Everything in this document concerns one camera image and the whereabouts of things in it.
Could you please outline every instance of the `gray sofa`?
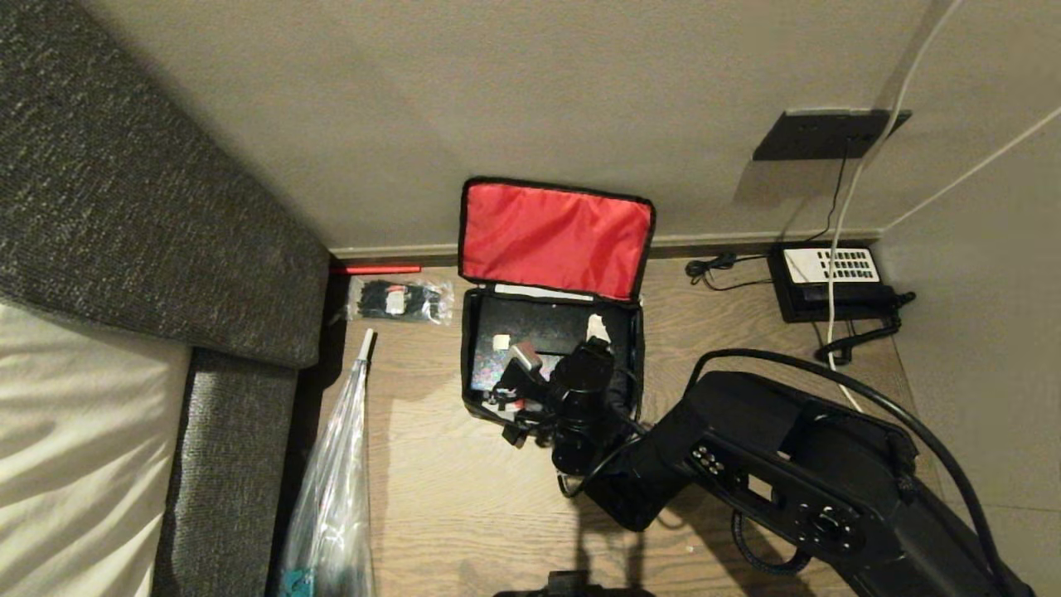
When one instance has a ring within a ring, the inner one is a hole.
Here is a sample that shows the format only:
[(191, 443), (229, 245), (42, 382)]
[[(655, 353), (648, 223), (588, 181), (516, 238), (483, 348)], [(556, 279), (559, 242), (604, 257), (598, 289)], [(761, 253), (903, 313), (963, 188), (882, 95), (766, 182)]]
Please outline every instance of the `gray sofa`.
[(261, 595), (327, 250), (68, 0), (0, 4), (0, 301), (194, 348), (153, 595)]

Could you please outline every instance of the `clear plastic bag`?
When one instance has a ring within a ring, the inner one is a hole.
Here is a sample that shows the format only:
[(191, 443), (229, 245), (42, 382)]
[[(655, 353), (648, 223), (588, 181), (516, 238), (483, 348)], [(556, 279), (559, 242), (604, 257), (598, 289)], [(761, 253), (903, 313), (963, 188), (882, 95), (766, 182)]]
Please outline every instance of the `clear plastic bag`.
[(365, 382), (375, 332), (313, 446), (281, 560), (280, 597), (372, 597)]
[(372, 318), (425, 321), (450, 326), (453, 321), (453, 284), (423, 278), (410, 280), (350, 280), (347, 319)]

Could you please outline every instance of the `wall plate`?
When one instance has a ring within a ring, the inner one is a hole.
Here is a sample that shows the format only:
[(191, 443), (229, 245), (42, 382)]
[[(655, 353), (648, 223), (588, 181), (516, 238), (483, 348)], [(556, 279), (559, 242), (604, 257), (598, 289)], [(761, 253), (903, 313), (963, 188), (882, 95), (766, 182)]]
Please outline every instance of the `wall plate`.
[[(912, 112), (900, 110), (894, 133)], [(755, 148), (755, 161), (782, 159), (848, 159), (866, 155), (888, 123), (888, 110), (785, 111)]]

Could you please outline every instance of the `red object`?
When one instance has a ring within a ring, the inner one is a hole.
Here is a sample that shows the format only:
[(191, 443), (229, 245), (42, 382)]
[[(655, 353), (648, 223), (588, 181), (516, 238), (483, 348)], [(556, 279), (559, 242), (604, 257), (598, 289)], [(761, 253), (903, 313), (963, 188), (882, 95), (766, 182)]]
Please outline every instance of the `red object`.
[(632, 301), (655, 227), (648, 200), (498, 178), (465, 185), (460, 275)]
[(345, 265), (329, 269), (333, 274), (346, 274), (348, 276), (367, 276), (385, 274), (417, 274), (420, 273), (420, 265)]

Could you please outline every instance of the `teal object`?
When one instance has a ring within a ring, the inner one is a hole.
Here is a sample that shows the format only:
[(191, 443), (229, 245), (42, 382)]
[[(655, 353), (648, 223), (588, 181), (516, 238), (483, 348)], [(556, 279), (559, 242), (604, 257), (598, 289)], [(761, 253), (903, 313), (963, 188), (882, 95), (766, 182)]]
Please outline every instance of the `teal object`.
[(313, 597), (313, 572), (309, 568), (288, 570), (281, 581), (283, 597)]

